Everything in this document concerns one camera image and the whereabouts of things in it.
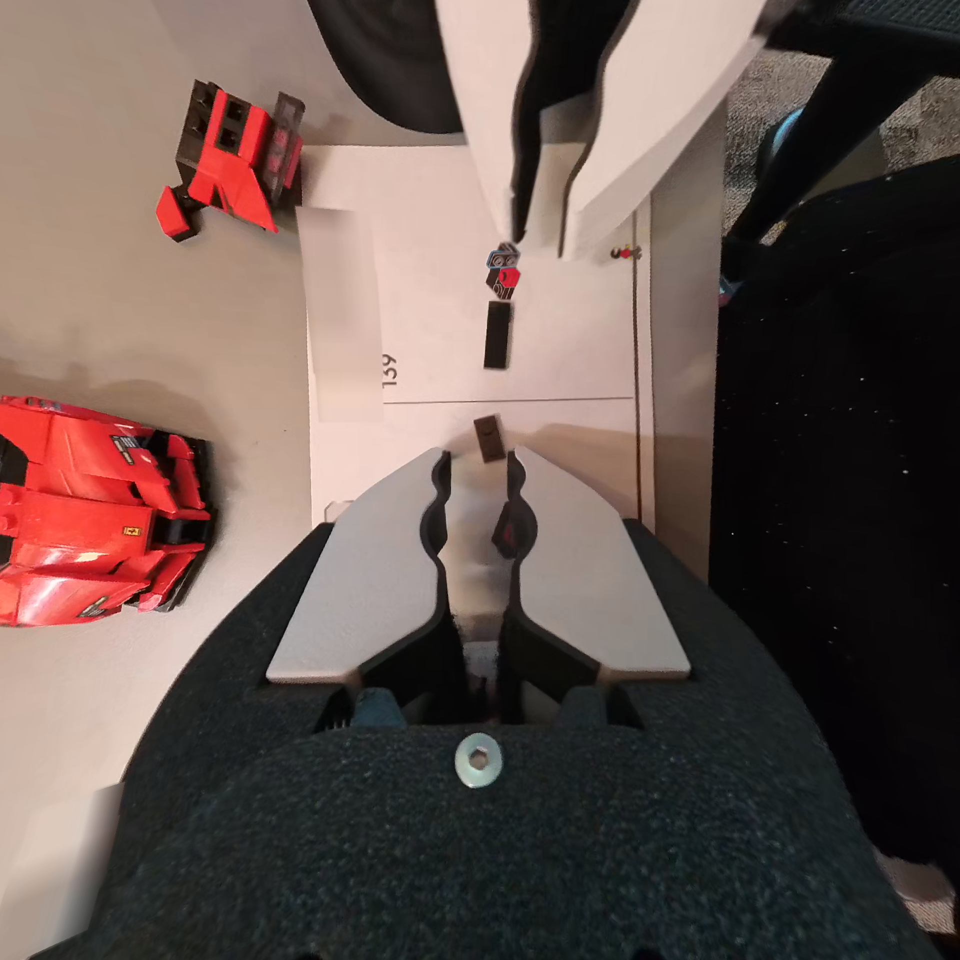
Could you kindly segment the red lego car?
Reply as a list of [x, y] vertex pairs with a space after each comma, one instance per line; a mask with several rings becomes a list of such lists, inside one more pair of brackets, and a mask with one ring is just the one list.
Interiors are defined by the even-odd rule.
[[215, 529], [210, 443], [31, 395], [1, 398], [1, 624], [174, 609]]

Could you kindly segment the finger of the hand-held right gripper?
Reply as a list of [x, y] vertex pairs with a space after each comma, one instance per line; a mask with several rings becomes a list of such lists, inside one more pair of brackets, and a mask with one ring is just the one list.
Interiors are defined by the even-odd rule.
[[438, 29], [462, 129], [502, 239], [514, 225], [516, 111], [533, 47], [527, 1], [436, 1]]
[[558, 254], [582, 258], [648, 197], [746, 66], [763, 1], [641, 1], [607, 46], [596, 125], [564, 193]]

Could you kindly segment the lego instruction booklet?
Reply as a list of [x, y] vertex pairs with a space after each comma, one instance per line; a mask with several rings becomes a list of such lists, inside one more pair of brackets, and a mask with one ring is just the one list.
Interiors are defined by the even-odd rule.
[[494, 224], [467, 147], [315, 147], [297, 211], [310, 375], [312, 520], [332, 522], [426, 449], [444, 448], [450, 582], [491, 617], [505, 563], [484, 537], [506, 468], [474, 422], [641, 519], [693, 572], [710, 554], [722, 188], [690, 153], [600, 246], [556, 257], [552, 195], [578, 145], [540, 162], [507, 365], [485, 366]]

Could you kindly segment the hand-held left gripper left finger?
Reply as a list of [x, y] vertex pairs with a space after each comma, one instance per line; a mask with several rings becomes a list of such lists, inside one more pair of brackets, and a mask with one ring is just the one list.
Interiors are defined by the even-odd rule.
[[450, 669], [450, 451], [429, 448], [355, 499], [326, 543], [266, 670], [276, 685], [437, 690]]

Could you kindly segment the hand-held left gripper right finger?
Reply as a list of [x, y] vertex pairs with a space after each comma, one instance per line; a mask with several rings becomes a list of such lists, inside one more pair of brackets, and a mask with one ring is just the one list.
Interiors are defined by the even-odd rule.
[[690, 677], [690, 660], [618, 510], [528, 447], [508, 456], [514, 555], [503, 651], [539, 689]]

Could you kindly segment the red black green lego assembly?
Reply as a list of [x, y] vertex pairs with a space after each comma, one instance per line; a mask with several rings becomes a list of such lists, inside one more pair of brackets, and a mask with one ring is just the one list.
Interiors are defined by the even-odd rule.
[[273, 112], [268, 113], [216, 83], [195, 80], [175, 154], [181, 183], [165, 186], [155, 209], [163, 234], [176, 243], [195, 236], [201, 210], [221, 210], [234, 218], [217, 200], [212, 206], [203, 206], [186, 196], [205, 145], [248, 156], [258, 150], [258, 159], [252, 163], [280, 230], [278, 216], [303, 202], [301, 126], [305, 113], [305, 103], [284, 92], [278, 93]]

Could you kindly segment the black mesh chair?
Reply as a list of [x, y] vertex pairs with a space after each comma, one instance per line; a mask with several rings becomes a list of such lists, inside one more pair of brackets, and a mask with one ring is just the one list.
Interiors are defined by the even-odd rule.
[[[541, 161], [542, 113], [588, 97], [585, 145], [573, 173], [595, 130], [602, 58], [638, 2], [530, 3], [533, 47], [514, 114], [517, 242], [527, 231]], [[762, 236], [871, 128], [933, 76], [958, 76], [958, 2], [767, 3], [772, 23], [762, 48], [824, 57], [830, 65], [771, 148], [724, 240], [721, 278], [730, 296], [761, 258]], [[308, 6], [342, 78], [375, 114], [417, 133], [464, 134], [435, 2]], [[559, 201], [558, 256], [571, 174]]]

